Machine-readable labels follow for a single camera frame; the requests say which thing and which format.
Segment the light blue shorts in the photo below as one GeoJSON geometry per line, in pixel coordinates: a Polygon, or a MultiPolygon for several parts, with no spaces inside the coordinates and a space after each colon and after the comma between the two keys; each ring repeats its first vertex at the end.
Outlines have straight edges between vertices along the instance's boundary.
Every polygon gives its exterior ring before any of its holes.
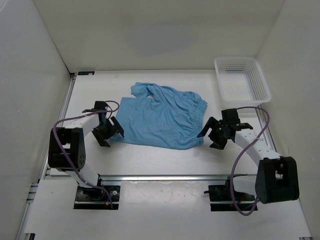
{"type": "Polygon", "coordinates": [[[203,144],[207,102],[193,91],[179,91],[155,83],[136,82],[132,97],[123,97],[115,118],[124,136],[114,142],[187,150],[203,144]]]}

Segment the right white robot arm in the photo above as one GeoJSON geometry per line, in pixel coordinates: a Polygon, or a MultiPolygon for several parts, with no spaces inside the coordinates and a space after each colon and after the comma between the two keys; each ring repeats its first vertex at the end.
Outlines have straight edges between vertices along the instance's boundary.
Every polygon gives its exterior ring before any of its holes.
{"type": "Polygon", "coordinates": [[[208,136],[213,149],[223,150],[229,140],[242,149],[225,182],[226,197],[234,201],[242,194],[248,194],[262,204],[297,200],[300,189],[295,159],[271,149],[261,139],[261,132],[256,133],[249,123],[241,122],[238,109],[222,110],[221,115],[221,120],[210,117],[198,137],[208,136]],[[235,173],[243,154],[256,164],[255,176],[235,173]]]}

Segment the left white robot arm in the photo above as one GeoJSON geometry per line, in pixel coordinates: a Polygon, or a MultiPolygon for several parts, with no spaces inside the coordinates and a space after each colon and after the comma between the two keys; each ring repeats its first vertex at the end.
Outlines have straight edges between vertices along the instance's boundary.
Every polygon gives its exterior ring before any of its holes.
{"type": "Polygon", "coordinates": [[[93,200],[105,194],[101,177],[86,164],[85,137],[93,134],[98,145],[110,147],[108,140],[124,137],[124,129],[112,115],[120,108],[114,100],[97,100],[94,107],[82,111],[82,115],[61,119],[50,131],[48,165],[52,169],[71,176],[80,187],[88,188],[93,200]]]}

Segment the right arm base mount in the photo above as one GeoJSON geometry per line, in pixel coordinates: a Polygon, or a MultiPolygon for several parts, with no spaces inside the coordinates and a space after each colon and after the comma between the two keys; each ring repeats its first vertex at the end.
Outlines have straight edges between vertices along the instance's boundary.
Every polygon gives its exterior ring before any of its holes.
{"type": "MultiPolygon", "coordinates": [[[[209,185],[203,193],[209,196],[211,212],[237,212],[230,191],[225,185],[209,185]]],[[[236,192],[234,196],[242,212],[248,212],[252,208],[255,201],[253,195],[236,192]]]]}

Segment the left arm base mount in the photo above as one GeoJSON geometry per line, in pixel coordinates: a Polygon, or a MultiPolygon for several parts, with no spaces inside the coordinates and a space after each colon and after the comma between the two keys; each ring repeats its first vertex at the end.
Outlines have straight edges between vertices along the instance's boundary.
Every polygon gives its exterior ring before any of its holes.
{"type": "Polygon", "coordinates": [[[115,183],[102,183],[105,191],[96,188],[78,186],[74,198],[73,208],[75,210],[118,210],[120,205],[121,186],[115,183]]]}

